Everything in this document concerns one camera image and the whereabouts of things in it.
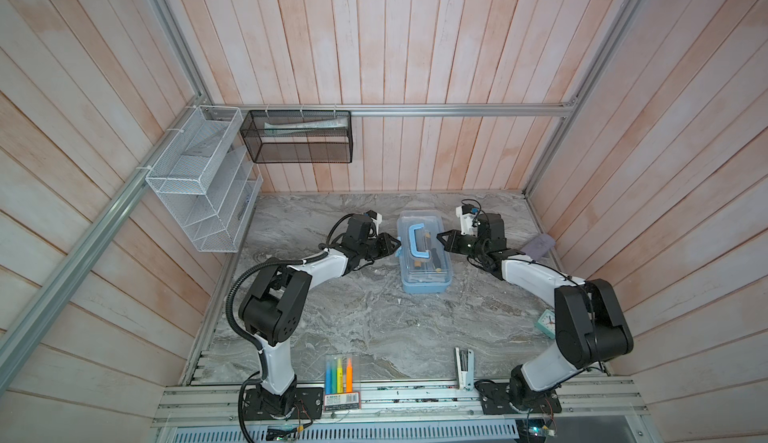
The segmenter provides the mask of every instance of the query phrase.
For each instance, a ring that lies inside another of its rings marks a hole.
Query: gray marble tabletop
[[[316,253],[333,223],[348,212],[381,213],[381,231],[393,236],[404,209],[437,210],[446,229],[458,228],[454,208],[462,198],[475,198],[485,211],[502,215],[511,248],[538,235],[523,197],[512,192],[266,195],[256,203],[235,276],[270,256]],[[515,365],[550,345],[534,327],[547,308],[541,299],[472,267],[463,256],[451,255],[451,262],[453,280],[444,293],[403,292],[394,256],[312,289],[291,338],[299,380],[322,380],[326,355],[346,352],[357,354],[360,379],[454,378],[456,346],[475,351],[476,378],[508,378]],[[552,264],[549,257],[542,262]],[[254,347],[232,332],[223,315],[205,364],[197,383],[239,383],[259,366]]]

